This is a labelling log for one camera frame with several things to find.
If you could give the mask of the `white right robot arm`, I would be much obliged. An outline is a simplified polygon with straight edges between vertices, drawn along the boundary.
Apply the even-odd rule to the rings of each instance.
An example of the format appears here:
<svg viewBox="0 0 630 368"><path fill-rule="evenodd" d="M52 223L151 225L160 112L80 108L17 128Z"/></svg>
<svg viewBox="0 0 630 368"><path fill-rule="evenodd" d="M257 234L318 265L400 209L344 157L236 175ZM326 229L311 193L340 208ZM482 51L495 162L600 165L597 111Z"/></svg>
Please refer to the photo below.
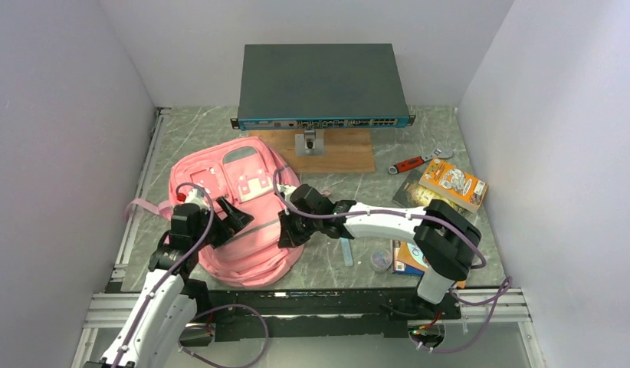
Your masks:
<svg viewBox="0 0 630 368"><path fill-rule="evenodd" d="M477 248L481 232L441 200L393 209L355 200L331 202L307 184L274 185L274 191L284 204L278 213L282 248L299 247L316 232L329 238L385 238L416 246L428 260L412 298L413 310L422 318L433 317L454 284L487 264Z"/></svg>

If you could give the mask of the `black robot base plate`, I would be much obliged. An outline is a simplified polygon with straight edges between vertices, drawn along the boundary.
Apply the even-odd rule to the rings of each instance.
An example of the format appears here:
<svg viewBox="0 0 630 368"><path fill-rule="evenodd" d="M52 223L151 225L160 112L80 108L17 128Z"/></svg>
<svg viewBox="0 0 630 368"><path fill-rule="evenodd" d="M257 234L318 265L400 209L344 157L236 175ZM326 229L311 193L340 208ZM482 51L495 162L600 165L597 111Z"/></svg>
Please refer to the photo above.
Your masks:
<svg viewBox="0 0 630 368"><path fill-rule="evenodd" d="M189 325L217 342L264 336L405 338L417 325L460 318L453 297L431 304L414 287L211 290L199 297L198 315Z"/></svg>

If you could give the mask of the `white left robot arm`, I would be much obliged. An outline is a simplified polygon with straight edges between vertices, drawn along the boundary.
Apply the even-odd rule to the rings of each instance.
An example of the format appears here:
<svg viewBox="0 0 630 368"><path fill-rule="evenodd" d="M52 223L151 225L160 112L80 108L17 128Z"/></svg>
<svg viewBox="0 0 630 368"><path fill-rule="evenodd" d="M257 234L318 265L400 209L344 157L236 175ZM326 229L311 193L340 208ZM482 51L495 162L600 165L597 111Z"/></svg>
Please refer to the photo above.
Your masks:
<svg viewBox="0 0 630 368"><path fill-rule="evenodd" d="M225 197L197 198L177 205L170 228L149 261L136 303L110 347L85 367L161 367L185 326L217 311L204 281L190 277L198 252L221 246L253 222Z"/></svg>

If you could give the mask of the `pink school backpack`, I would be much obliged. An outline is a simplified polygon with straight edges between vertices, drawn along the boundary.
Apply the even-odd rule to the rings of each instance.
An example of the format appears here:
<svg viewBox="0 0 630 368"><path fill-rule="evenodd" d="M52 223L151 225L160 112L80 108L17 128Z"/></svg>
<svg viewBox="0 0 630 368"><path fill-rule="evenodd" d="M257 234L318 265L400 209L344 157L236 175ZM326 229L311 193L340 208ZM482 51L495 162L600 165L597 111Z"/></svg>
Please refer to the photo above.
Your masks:
<svg viewBox="0 0 630 368"><path fill-rule="evenodd" d="M273 184L273 174L280 173ZM238 138L180 159L169 177L169 198L158 205L138 205L165 219L185 202L204 205L201 186L213 199L212 231L227 231L223 241L199 251L200 265L215 279L240 288L262 288L281 279L299 259L302 248L280 248L279 214L283 202L275 188L294 189L300 180L287 162L256 136Z"/></svg>

